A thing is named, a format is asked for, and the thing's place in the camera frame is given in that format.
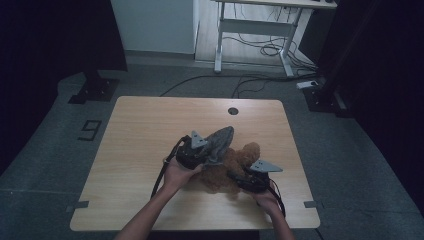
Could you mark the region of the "brown teddy bear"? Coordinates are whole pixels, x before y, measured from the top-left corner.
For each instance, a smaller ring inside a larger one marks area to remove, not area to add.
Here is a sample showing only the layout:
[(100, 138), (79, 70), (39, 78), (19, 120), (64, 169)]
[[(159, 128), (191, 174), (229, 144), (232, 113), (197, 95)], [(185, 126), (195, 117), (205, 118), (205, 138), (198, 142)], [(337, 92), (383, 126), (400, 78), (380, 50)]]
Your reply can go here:
[(202, 183), (211, 193), (238, 194), (240, 188), (227, 176), (227, 172), (243, 175), (243, 168), (250, 167), (259, 158), (260, 146), (256, 142), (248, 143), (240, 150), (229, 148), (224, 155), (222, 165), (207, 166), (200, 173), (195, 174), (194, 179)]

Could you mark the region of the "white desk frame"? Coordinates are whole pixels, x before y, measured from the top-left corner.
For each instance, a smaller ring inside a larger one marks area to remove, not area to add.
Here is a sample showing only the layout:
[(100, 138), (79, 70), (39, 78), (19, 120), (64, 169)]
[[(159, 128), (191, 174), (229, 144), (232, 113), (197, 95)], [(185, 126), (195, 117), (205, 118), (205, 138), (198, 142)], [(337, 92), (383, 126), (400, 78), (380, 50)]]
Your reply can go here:
[[(287, 40), (279, 53), (285, 74), (293, 77), (291, 61), (288, 56), (290, 46), (304, 9), (327, 9), (335, 10), (337, 4), (334, 0), (213, 0), (220, 4), (218, 21), (218, 41), (215, 50), (214, 72), (222, 71), (222, 41), (224, 33), (240, 33), (263, 36), (286, 37)], [(241, 20), (225, 17), (225, 6), (227, 4), (250, 4), (255, 6), (277, 6), (294, 7), (298, 10), (292, 22), (270, 22), (256, 20)]]

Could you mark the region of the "grey cloth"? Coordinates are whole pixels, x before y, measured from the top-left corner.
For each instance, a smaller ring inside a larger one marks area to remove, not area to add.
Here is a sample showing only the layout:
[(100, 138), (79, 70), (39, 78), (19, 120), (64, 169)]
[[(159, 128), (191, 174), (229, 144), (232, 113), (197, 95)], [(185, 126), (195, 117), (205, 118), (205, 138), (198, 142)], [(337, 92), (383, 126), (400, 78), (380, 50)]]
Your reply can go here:
[(205, 165), (221, 165), (223, 163), (223, 157), (231, 145), (233, 135), (234, 128), (227, 126), (206, 138), (207, 144), (200, 152), (200, 156), (206, 158)]

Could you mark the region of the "person's right hand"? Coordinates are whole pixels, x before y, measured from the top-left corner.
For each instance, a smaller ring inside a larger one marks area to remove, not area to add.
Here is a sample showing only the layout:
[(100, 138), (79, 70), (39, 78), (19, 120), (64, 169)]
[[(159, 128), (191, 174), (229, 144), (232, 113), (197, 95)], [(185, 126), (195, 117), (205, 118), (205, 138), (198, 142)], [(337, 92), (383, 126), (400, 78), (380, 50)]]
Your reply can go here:
[(251, 193), (250, 196), (271, 218), (276, 216), (282, 216), (278, 201), (269, 190), (263, 193)]

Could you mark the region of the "black stand base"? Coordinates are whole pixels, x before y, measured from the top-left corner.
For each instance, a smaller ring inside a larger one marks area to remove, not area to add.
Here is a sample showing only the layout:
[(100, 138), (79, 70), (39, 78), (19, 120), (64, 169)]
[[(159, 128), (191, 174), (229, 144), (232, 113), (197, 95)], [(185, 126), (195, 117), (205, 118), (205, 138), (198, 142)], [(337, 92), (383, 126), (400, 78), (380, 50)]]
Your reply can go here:
[(87, 70), (83, 74), (86, 81), (80, 91), (69, 99), (69, 104), (84, 104), (86, 101), (109, 102), (112, 99), (119, 84), (118, 79), (103, 78), (97, 70)]
[(317, 87), (302, 90), (308, 109), (311, 112), (332, 113), (339, 118), (352, 118), (347, 105), (338, 90), (328, 93)]

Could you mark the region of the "white partition panel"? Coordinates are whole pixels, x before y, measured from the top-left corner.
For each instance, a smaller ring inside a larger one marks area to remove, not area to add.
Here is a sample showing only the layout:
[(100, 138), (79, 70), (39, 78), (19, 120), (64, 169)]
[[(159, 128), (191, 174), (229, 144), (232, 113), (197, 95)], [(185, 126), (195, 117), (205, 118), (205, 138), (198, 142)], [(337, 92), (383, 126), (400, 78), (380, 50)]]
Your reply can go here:
[(127, 51), (194, 54), (200, 0), (111, 0)]

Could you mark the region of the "dark curtain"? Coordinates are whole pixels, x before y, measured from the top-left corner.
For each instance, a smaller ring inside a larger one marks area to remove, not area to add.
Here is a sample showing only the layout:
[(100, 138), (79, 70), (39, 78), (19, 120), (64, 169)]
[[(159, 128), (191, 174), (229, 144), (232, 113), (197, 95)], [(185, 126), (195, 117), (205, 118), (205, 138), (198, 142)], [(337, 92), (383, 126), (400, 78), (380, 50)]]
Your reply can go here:
[(0, 0), (0, 174), (43, 121), (62, 79), (126, 69), (111, 0)]
[(320, 70), (424, 216), (424, 0), (334, 0)]

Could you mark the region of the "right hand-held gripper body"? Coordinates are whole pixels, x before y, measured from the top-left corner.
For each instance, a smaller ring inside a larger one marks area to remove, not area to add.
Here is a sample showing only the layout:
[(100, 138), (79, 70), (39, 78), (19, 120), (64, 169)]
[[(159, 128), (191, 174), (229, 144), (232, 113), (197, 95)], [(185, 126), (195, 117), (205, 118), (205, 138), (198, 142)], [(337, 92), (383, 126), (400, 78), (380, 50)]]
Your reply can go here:
[(270, 187), (270, 172), (282, 172), (283, 169), (265, 160), (257, 160), (250, 167), (244, 168), (245, 174), (237, 183), (240, 188), (252, 193), (262, 193)]

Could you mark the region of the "person's left hand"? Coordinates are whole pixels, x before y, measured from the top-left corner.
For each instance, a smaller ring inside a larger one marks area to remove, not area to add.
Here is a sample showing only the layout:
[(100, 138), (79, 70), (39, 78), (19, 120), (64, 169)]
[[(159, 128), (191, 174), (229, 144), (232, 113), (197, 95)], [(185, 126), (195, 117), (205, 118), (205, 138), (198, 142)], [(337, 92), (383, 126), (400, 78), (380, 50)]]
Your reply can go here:
[(189, 182), (192, 176), (200, 173), (202, 169), (202, 164), (198, 165), (195, 169), (185, 168), (176, 160), (176, 158), (172, 158), (164, 174), (164, 184), (162, 189), (168, 193), (175, 194)]

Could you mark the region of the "white power strip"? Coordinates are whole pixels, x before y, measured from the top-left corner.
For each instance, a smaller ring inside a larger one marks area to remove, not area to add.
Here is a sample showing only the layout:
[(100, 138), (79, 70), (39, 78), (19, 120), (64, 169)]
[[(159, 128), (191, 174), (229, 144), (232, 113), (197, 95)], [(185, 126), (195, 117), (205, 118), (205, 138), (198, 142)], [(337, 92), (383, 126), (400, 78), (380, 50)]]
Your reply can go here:
[(305, 81), (296, 84), (296, 88), (299, 90), (317, 86), (319, 86), (319, 83), (317, 81)]

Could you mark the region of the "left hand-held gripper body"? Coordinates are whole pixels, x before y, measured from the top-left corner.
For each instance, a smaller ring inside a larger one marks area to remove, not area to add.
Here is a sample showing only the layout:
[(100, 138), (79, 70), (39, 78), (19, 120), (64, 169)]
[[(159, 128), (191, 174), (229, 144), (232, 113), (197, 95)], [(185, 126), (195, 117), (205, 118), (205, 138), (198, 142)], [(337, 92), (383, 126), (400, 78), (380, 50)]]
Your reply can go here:
[(208, 141), (193, 130), (191, 135), (184, 136), (182, 143), (178, 145), (176, 160), (183, 167), (194, 170), (198, 165), (206, 162), (206, 153), (204, 149)]

